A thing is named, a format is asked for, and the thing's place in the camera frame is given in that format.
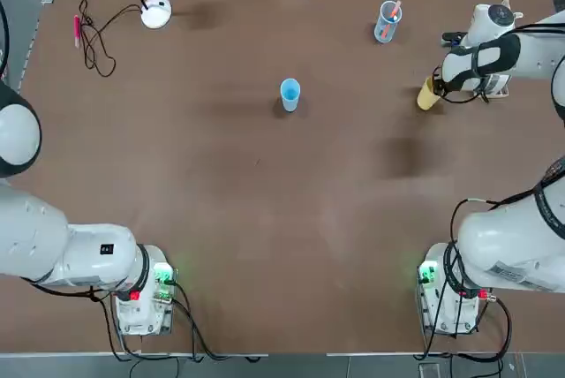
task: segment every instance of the marker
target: marker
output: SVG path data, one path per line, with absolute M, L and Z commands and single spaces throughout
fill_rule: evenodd
M 402 2 L 400 0 L 398 0 L 395 4 L 395 8 L 392 11 L 392 13 L 390 13 L 390 18 L 392 19 L 393 22 L 396 22 L 396 14 L 398 13 L 398 9 L 400 9 L 400 4 Z M 386 38 L 387 34 L 388 34 L 388 30 L 390 29 L 390 24 L 387 24 L 385 26 L 385 30 L 382 32 L 382 37 Z
M 79 16 L 74 15 L 74 46 L 80 48 L 80 20 Z

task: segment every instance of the floor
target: floor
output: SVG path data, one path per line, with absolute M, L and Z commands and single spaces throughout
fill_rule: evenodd
M 118 363 L 111 356 L 57 356 L 57 357 L 16 357 L 0 358 L 3 378 L 125 378 L 133 362 Z M 179 378 L 425 378 L 434 374 L 420 375 L 420 366 L 441 371 L 441 378 L 449 378 L 448 361 L 429 359 L 417 362 L 411 355 L 392 356 L 324 356 L 324 355 L 278 355 L 269 356 L 259 363 L 250 364 L 243 358 L 230 359 L 222 363 L 204 361 L 194 365 L 179 362 Z M 564 355 L 552 354 L 509 354 L 505 358 L 504 378 L 547 378 L 562 376 L 565 368 Z M 494 365 L 481 366 L 464 359 L 453 362 L 454 378 L 471 378 L 479 374 L 496 371 Z M 134 378 L 175 378 L 175 360 L 142 362 L 132 371 Z

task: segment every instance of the clear cup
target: clear cup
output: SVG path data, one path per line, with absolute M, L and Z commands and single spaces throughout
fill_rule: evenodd
M 377 20 L 377 25 L 374 27 L 374 37 L 378 42 L 386 44 L 392 40 L 395 34 L 398 22 L 403 18 L 403 8 L 399 7 L 396 12 L 396 19 L 391 18 L 390 14 L 395 9 L 396 1 L 385 1 L 380 6 L 379 18 Z

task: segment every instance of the blue cup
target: blue cup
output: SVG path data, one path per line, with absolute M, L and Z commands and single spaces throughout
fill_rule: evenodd
M 300 84 L 296 79 L 285 79 L 281 84 L 282 106 L 286 111 L 294 111 L 300 98 Z

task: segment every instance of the connector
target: connector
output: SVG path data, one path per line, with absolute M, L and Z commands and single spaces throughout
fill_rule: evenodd
M 488 302 L 494 302 L 496 301 L 496 296 L 483 288 L 478 292 L 478 299 Z

